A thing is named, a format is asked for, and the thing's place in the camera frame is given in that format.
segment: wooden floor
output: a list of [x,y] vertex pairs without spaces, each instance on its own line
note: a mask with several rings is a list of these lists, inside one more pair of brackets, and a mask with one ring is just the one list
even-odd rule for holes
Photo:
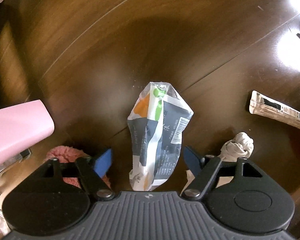
[[[257,90],[300,111],[297,33],[300,0],[5,0],[0,107],[41,99],[55,122],[29,172],[56,145],[112,147],[119,191],[130,189],[127,116],[150,81],[170,82],[194,111],[183,145],[217,155],[244,131],[251,159],[294,194],[300,130],[251,115],[246,102]],[[180,191],[185,170],[180,158],[159,189]]]

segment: plastic wrapper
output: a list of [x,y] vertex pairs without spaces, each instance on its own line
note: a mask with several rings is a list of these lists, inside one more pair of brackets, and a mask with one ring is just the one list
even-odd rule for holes
[[150,82],[129,117],[133,190],[149,191],[172,174],[180,156],[182,132],[193,111],[171,84]]

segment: pink fluffy slipper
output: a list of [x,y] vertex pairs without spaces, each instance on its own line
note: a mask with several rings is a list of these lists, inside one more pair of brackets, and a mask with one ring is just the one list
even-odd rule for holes
[[[72,147],[57,146],[51,149],[47,153],[47,157],[45,158],[44,161],[46,162],[48,159],[57,157],[61,163],[69,163],[69,162],[74,162],[77,158],[84,157],[84,156],[89,156],[89,155],[85,154],[81,150],[74,149]],[[110,187],[110,181],[106,175],[103,176],[102,180],[107,184],[108,187]],[[65,183],[81,188],[77,178],[63,178],[63,181]]]

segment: black circular pad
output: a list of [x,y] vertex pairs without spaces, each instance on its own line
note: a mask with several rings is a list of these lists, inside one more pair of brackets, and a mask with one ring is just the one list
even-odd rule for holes
[[89,197],[83,190],[65,183],[58,190],[11,192],[2,205],[8,225],[30,236],[48,236],[76,224],[88,211]]
[[234,197],[234,202],[246,211],[260,212],[270,207],[272,200],[266,193],[257,190],[246,190],[238,193]]

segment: orange fabric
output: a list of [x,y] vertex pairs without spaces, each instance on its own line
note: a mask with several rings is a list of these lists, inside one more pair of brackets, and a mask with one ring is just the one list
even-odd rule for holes
[[135,114],[140,115],[141,117],[148,116],[148,108],[149,108],[150,94],[147,94],[145,98],[140,100],[136,107],[133,109]]
[[[88,155],[81,150],[77,150],[68,146],[57,146],[47,153],[44,162],[53,157],[57,157],[61,163],[69,163],[74,162],[77,158],[84,156]],[[102,180],[107,184],[108,187],[111,186],[107,175],[104,175],[102,177]],[[78,178],[63,178],[63,181],[65,183],[81,188]]]

